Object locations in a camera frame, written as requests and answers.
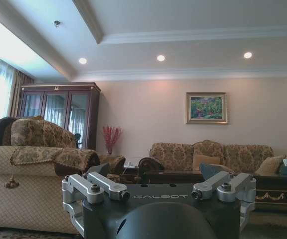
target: glass cabinet door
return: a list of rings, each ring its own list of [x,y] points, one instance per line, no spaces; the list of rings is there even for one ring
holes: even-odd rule
[[[85,148],[87,114],[89,94],[86,92],[70,93],[70,109],[68,120],[68,131],[72,134],[80,134],[78,148]]]
[[[41,115],[43,91],[25,92],[23,96],[21,116],[37,116]]]
[[[59,127],[65,126],[68,92],[45,92],[44,120]]]

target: patterned sofa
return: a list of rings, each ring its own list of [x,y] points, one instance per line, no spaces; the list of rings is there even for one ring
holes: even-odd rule
[[[78,233],[63,210],[61,180],[99,164],[52,123],[0,119],[0,227]]]
[[[154,143],[150,157],[143,158],[139,167],[150,170],[192,171],[195,154],[219,157],[221,164],[235,172],[254,173],[273,150],[264,145],[223,145],[210,140],[190,144]]]

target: recessed ceiling light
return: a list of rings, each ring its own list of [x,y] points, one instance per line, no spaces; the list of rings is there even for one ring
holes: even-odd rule
[[[164,61],[165,60],[165,56],[164,55],[158,55],[157,56],[157,60],[158,61]]]
[[[251,52],[246,52],[245,54],[244,54],[244,58],[245,59],[249,59],[249,58],[251,58],[253,56],[253,54],[251,53]]]
[[[87,59],[86,58],[84,58],[84,57],[82,57],[82,58],[79,58],[79,63],[80,64],[86,64],[87,63]]]

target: gold frame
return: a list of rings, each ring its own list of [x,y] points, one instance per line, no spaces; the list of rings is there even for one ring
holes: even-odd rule
[[[222,97],[223,119],[200,120],[191,119],[191,97],[208,96]],[[226,92],[186,92],[186,124],[228,124],[227,93]]]

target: picture frame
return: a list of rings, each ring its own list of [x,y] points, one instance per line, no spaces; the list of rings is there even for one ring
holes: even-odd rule
[[[228,124],[226,92],[186,92],[186,124]]]

